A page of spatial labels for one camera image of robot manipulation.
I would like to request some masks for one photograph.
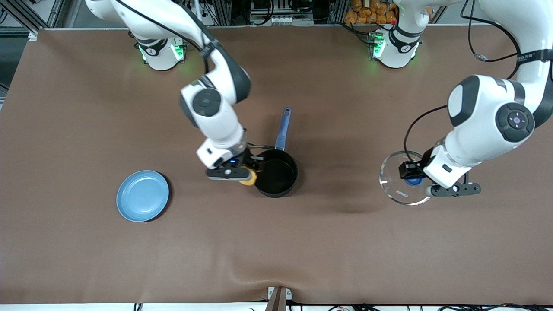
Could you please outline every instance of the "table surface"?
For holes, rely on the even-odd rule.
[[[126,31],[41,31],[0,115],[1,303],[249,301],[281,285],[303,303],[553,304],[551,123],[473,170],[481,195],[407,207],[378,183],[416,116],[470,74],[507,76],[513,60],[478,62],[465,27],[428,28],[398,70],[339,27],[213,33],[252,78],[235,106],[251,142],[272,143],[294,110],[295,190],[270,199],[205,177],[204,137],[178,105],[202,74],[197,52],[156,72]],[[491,27],[473,41],[489,58],[513,50]],[[450,129],[433,113],[409,147]],[[137,224],[115,196],[143,169],[165,174],[173,197]]]

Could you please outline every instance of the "cable connector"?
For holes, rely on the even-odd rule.
[[[488,61],[488,58],[480,53],[475,53],[474,57],[476,57],[476,59],[479,61],[483,61],[484,63]]]

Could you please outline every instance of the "blue plate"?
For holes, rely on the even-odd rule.
[[[167,180],[152,170],[141,170],[127,177],[117,191],[117,209],[134,222],[154,219],[169,201]]]

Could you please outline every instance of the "blue pan handle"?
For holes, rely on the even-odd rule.
[[[284,108],[282,113],[282,119],[280,120],[280,129],[278,130],[278,136],[276,137],[275,149],[284,151],[286,147],[286,135],[288,134],[288,125],[290,124],[290,116],[292,115],[292,109],[290,107]]]

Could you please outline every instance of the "brown tabletop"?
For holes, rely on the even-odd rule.
[[[1,303],[247,301],[282,285],[303,303],[553,304],[552,123],[472,171],[481,195],[407,207],[378,183],[416,116],[470,74],[506,77],[513,60],[477,61],[465,27],[430,27],[398,70],[338,27],[213,33],[252,78],[235,106],[251,142],[273,143],[294,110],[296,189],[270,199],[205,177],[204,136],[178,105],[202,74],[197,52],[156,72],[126,31],[41,31],[0,113]],[[473,41],[489,58],[513,51],[491,27]],[[409,147],[450,129],[434,113]],[[115,196],[143,169],[165,174],[173,199],[132,223]]]

